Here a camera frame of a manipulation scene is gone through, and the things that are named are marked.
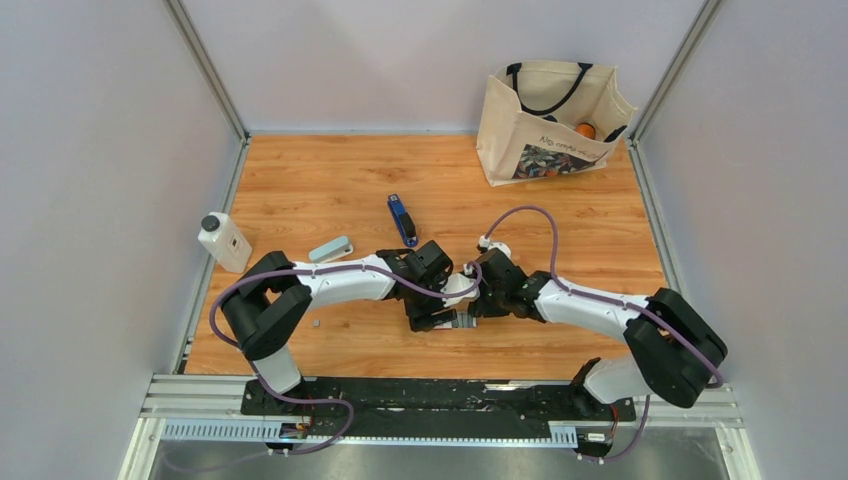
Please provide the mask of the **blue black stapler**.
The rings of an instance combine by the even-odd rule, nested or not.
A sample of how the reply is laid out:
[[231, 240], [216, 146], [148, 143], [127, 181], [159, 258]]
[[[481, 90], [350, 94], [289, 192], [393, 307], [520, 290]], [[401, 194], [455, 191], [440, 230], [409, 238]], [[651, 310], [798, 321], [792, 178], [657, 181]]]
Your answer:
[[419, 243], [416, 226], [397, 194], [388, 196], [387, 207], [404, 245], [416, 247]]

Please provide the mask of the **red white staple box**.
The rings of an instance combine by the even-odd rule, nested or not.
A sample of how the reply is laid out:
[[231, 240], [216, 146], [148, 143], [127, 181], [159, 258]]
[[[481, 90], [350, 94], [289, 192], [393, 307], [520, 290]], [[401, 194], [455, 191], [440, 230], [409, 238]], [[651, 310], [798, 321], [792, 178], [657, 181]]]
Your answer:
[[474, 329], [477, 327], [477, 319], [467, 313], [458, 313], [457, 317], [449, 322], [434, 327], [435, 330], [457, 330]]

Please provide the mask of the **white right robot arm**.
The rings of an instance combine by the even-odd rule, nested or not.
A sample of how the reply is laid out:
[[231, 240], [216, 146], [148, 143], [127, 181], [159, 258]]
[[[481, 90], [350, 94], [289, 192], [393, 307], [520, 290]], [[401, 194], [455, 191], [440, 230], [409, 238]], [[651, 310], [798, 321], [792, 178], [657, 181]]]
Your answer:
[[705, 389], [722, 382], [718, 368], [728, 355], [725, 342], [675, 290], [614, 294], [547, 271], [527, 275], [499, 249], [481, 253], [477, 261], [483, 280], [469, 306], [472, 316], [572, 325], [627, 346], [628, 354], [590, 360], [574, 376], [570, 403], [583, 418], [642, 395], [690, 408]]

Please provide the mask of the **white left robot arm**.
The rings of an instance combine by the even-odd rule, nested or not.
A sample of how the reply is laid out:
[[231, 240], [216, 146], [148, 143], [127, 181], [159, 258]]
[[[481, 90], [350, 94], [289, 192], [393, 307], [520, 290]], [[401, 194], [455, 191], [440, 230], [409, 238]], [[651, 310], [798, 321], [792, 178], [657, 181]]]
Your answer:
[[434, 241], [418, 249], [383, 249], [358, 260], [310, 264], [281, 251], [262, 257], [217, 300], [238, 347], [269, 386], [267, 401], [279, 413], [304, 405], [302, 374], [288, 347], [304, 315], [354, 301], [403, 303], [414, 332], [427, 332], [457, 318], [442, 290], [453, 262]]

